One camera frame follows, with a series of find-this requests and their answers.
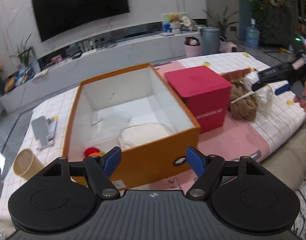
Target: vase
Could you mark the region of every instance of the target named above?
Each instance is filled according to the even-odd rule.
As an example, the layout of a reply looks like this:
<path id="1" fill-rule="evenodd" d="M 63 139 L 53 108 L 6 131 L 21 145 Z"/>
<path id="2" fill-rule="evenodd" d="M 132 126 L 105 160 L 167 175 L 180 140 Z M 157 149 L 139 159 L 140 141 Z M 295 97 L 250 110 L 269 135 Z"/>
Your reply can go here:
<path id="1" fill-rule="evenodd" d="M 5 87 L 5 84 L 4 84 L 4 82 L 2 81 L 2 79 L 0 77 L 0 94 L 1 95 L 5 94 L 4 87 Z"/>

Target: gray floor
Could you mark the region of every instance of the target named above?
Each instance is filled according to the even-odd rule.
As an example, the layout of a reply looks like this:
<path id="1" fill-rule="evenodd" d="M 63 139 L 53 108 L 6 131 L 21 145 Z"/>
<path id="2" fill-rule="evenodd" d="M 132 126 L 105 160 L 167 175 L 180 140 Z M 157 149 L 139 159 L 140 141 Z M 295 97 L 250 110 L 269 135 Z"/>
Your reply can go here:
<path id="1" fill-rule="evenodd" d="M 278 48 L 249 49 L 245 48 L 243 43 L 240 41 L 236 41 L 236 44 L 239 46 L 238 51 L 245 51 L 254 56 L 257 60 L 260 60 L 269 66 L 279 64 L 281 63 L 280 61 L 287 61 L 289 57 L 287 53 L 272 52 L 278 51 Z M 6 115 L 2 119 L 0 122 L 0 153 L 5 157 L 5 164 L 2 172 L 0 169 L 0 195 L 2 193 L 3 180 L 7 175 L 10 167 L 12 166 L 14 158 L 21 147 L 24 136 L 29 127 L 29 122 L 32 116 L 32 109 L 48 98 L 54 97 L 66 90 L 77 86 L 78 84 L 75 84 L 67 89 L 50 94 L 47 97 L 32 102 L 31 104 L 17 110 L 16 112 Z"/>

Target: table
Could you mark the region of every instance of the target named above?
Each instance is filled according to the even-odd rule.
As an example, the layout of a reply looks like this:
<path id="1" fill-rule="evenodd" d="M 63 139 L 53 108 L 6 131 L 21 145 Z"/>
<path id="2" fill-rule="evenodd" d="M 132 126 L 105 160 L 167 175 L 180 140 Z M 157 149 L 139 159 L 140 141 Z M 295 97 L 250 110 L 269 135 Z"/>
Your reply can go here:
<path id="1" fill-rule="evenodd" d="M 200 66 L 208 62 L 210 64 L 207 65 L 216 73 L 227 73 L 247 67 L 261 71 L 269 67 L 247 53 L 215 54 L 186 58 L 178 62 L 186 68 Z M 271 87 L 276 89 L 285 83 L 273 83 Z M 32 120 L 42 115 L 45 115 L 46 118 L 54 115 L 59 116 L 55 144 L 47 149 L 37 151 L 38 142 L 34 139 L 30 126 L 20 151 L 31 148 L 37 158 L 45 165 L 62 155 L 67 122 L 76 92 L 77 88 L 69 90 L 46 100 L 33 110 Z M 258 113 L 254 122 L 233 119 L 228 113 L 223 127 L 200 135 L 198 149 L 204 154 L 221 155 L 226 160 L 233 160 L 242 155 L 252 155 L 260 149 L 261 157 L 257 161 L 262 161 L 288 140 L 306 120 L 306 114 L 298 104 L 287 104 L 286 101 L 293 100 L 293 98 L 294 94 L 291 92 L 274 96 L 271 109 L 267 113 Z M 182 189 L 186 192 L 196 179 L 196 174 L 189 170 L 135 189 Z M 8 199 L 25 182 L 24 179 L 13 173 L 13 168 L 10 169 L 4 180 L 0 199 L 0 220 L 11 219 L 7 209 Z"/>

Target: brown box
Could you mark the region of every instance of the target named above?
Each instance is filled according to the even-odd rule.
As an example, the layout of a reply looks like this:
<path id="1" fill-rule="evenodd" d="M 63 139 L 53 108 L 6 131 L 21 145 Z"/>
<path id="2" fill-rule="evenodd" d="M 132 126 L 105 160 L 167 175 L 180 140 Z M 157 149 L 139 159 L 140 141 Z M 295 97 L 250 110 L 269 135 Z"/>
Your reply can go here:
<path id="1" fill-rule="evenodd" d="M 185 156 L 188 146 L 197 147 L 200 126 L 174 90 L 149 63 L 81 82 L 69 117 L 63 155 L 69 161 L 81 161 L 85 149 L 90 146 L 89 141 L 101 130 L 101 124 L 98 128 L 97 125 L 91 126 L 91 122 L 112 112 L 125 112 L 131 116 L 129 127 L 160 123 L 162 125 L 158 127 L 165 127 L 170 133 L 122 151 L 122 161 L 110 178 L 117 181 L 115 184 L 119 185 L 120 190 L 152 183 L 190 169 L 187 163 L 176 166 L 174 161 Z M 147 130 L 144 133 L 145 139 L 152 136 L 151 132 Z M 137 136 L 136 133 L 128 133 L 128 138 L 135 142 Z M 116 144 L 106 141 L 102 145 L 119 146 Z"/>

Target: green plant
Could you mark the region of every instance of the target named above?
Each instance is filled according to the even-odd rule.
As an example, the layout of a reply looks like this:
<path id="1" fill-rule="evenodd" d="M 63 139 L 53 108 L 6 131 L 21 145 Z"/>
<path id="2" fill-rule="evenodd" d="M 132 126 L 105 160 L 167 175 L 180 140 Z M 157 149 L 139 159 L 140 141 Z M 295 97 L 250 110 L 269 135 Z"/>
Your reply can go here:
<path id="1" fill-rule="evenodd" d="M 214 26 L 215 26 L 216 28 L 219 28 L 219 29 L 220 29 L 220 36 L 223 36 L 223 37 L 225 37 L 226 31 L 227 31 L 227 29 L 228 29 L 228 27 L 229 27 L 230 25 L 235 24 L 235 23 L 238 23 L 238 22 L 230 22 L 230 23 L 229 23 L 229 19 L 230 19 L 233 15 L 237 14 L 238 11 L 236 11 L 236 12 L 234 12 L 234 13 L 231 13 L 229 16 L 226 16 L 226 13 L 228 12 L 228 9 L 229 9 L 229 7 L 226 6 L 225 9 L 224 9 L 224 11 L 223 11 L 223 20 L 221 20 L 219 14 L 216 14 L 216 15 L 215 15 L 215 14 L 212 13 L 211 10 L 204 10 L 204 9 L 203 9 L 203 11 L 206 12 L 207 16 L 208 16 L 211 20 L 213 20 Z"/>
<path id="2" fill-rule="evenodd" d="M 252 17 L 256 20 L 256 26 L 262 32 L 268 28 L 266 16 L 268 14 L 269 0 L 249 0 L 252 6 Z"/>
<path id="3" fill-rule="evenodd" d="M 10 57 L 17 57 L 21 63 L 23 63 L 25 66 L 29 65 L 29 58 L 30 58 L 30 52 L 33 49 L 32 46 L 27 47 L 26 44 L 29 40 L 29 38 L 31 37 L 32 33 L 30 34 L 30 36 L 26 39 L 25 43 L 23 44 L 23 38 L 22 41 L 20 43 L 20 45 L 17 45 L 17 51 L 16 51 L 16 55 L 10 55 Z"/>

